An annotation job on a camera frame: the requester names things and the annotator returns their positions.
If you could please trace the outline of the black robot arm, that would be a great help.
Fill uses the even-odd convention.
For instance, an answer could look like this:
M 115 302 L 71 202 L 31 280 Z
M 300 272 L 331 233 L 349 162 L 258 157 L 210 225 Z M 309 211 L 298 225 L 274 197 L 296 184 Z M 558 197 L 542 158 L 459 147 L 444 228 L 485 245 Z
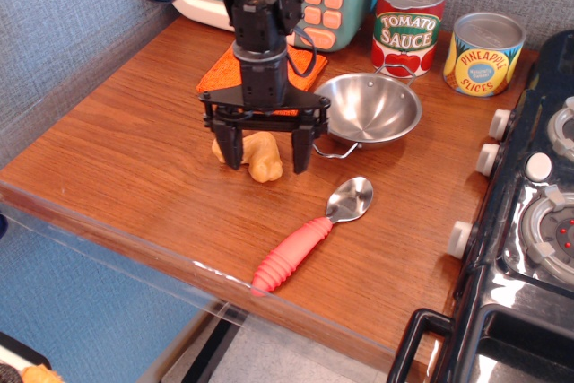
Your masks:
M 313 143 L 327 130 L 328 98 L 296 88 L 288 36 L 305 34 L 298 23 L 302 0 L 223 0 L 234 29 L 233 55 L 240 83 L 200 94 L 204 122 L 216 136 L 225 163 L 237 169 L 245 130 L 291 133 L 293 168 L 305 171 Z

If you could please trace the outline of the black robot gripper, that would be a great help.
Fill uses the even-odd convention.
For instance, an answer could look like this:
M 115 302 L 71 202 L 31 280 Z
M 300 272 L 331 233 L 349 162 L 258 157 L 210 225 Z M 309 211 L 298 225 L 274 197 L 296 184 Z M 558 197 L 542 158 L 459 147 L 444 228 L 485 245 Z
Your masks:
M 288 80 L 287 58 L 239 59 L 239 86 L 198 95 L 204 125 L 214 131 L 225 164 L 237 170 L 243 158 L 242 130 L 291 132 L 293 170 L 309 165 L 315 137 L 327 130 L 330 101 Z

